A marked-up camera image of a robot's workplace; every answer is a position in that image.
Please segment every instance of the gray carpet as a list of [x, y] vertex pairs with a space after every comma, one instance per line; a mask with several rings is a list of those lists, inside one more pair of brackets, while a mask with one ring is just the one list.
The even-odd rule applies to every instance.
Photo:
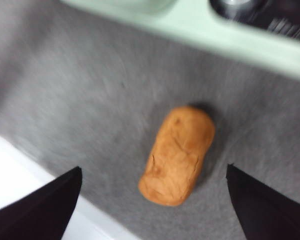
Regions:
[[[137, 183], [173, 107], [196, 104], [215, 141], [189, 199]], [[300, 203], [300, 82], [70, 8], [0, 0], [0, 135], [145, 240], [243, 240], [227, 163]]]

